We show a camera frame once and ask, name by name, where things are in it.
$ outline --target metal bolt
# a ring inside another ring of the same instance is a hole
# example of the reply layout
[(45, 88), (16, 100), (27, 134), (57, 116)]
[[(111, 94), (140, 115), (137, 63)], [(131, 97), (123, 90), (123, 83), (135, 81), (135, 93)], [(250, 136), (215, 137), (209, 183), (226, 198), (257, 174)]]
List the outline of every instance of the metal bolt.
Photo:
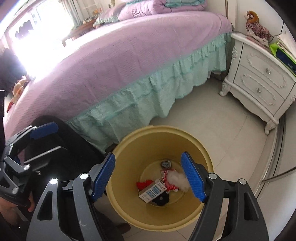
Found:
[(15, 188), (12, 189), (12, 193), (13, 194), (17, 194), (17, 192), (18, 192), (18, 188), (17, 187), (15, 187)]
[(88, 178), (88, 174), (87, 173), (82, 173), (81, 175), (80, 175), (80, 179), (86, 179), (86, 178)]
[(25, 171), (28, 170), (29, 168), (30, 168), (30, 165), (29, 165), (29, 164), (24, 165), (24, 170), (25, 170)]
[(209, 178), (215, 180), (217, 178), (217, 175), (215, 173), (210, 173)]
[(239, 180), (239, 183), (242, 184), (242, 185), (246, 185), (247, 184), (247, 181), (245, 179), (241, 178)]
[(51, 179), (51, 180), (49, 181), (49, 183), (50, 183), (51, 185), (54, 185), (54, 184), (57, 183), (57, 179), (56, 179), (56, 178), (53, 178), (53, 179)]

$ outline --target blue gripper pad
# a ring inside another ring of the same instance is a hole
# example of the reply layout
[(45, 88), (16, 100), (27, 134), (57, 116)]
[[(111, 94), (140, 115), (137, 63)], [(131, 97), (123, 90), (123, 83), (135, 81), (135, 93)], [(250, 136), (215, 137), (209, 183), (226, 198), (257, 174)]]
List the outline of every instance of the blue gripper pad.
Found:
[(183, 152), (181, 155), (181, 165), (184, 169), (185, 175), (189, 181), (191, 189), (195, 197), (201, 202), (204, 202), (207, 198), (205, 194), (205, 184), (200, 174), (195, 168), (194, 161), (187, 152)]
[(30, 138), (37, 140), (42, 137), (48, 136), (50, 134), (57, 133), (58, 129), (59, 129), (59, 126), (57, 125), (57, 123), (50, 122), (32, 130), (30, 133)]
[(115, 155), (111, 153), (111, 155), (103, 161), (102, 168), (94, 181), (94, 189), (91, 194), (91, 199), (93, 202), (103, 196), (103, 193), (114, 168)]

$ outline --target purple blanket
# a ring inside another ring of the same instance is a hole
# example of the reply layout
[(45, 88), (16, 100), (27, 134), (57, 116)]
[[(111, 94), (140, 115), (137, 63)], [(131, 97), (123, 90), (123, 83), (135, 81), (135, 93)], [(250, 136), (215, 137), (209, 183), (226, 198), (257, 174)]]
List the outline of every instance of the purple blanket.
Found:
[(134, 4), (126, 5), (118, 15), (120, 21), (144, 17), (148, 15), (161, 14), (161, 13), (172, 13), (172, 12), (183, 12), (183, 11), (203, 11), (207, 6), (207, 2), (197, 6), (180, 6), (180, 7), (165, 7), (166, 0), (146, 0)]
[(26, 88), (5, 120), (11, 137), (41, 115), (68, 121), (128, 84), (231, 32), (224, 16), (200, 11), (151, 15), (93, 30)]

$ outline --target yellow bucket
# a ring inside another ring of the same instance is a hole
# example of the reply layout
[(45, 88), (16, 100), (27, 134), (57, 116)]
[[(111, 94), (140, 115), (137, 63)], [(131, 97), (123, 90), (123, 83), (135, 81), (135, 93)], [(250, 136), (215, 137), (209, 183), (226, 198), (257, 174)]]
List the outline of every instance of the yellow bucket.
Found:
[(170, 192), (163, 207), (146, 204), (136, 182), (161, 178), (161, 161), (183, 172), (181, 154), (188, 151), (195, 162), (213, 172), (213, 164), (203, 145), (192, 135), (170, 126), (148, 126), (126, 136), (115, 148), (114, 172), (107, 185), (108, 198), (116, 212), (130, 224), (145, 230), (170, 232), (183, 228), (199, 217), (203, 204), (191, 189)]

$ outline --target hand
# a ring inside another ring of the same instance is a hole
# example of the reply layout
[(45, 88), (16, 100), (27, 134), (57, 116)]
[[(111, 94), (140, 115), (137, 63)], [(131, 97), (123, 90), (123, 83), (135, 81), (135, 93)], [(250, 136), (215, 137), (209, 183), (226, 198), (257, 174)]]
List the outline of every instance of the hand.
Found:
[[(35, 203), (32, 193), (30, 193), (29, 195), (29, 200), (31, 206), (28, 208), (28, 211), (32, 212), (35, 209)], [(17, 207), (17, 205), (0, 197), (0, 212), (2, 216), (11, 225), (17, 226), (19, 222), (19, 215), (14, 211), (14, 207)]]

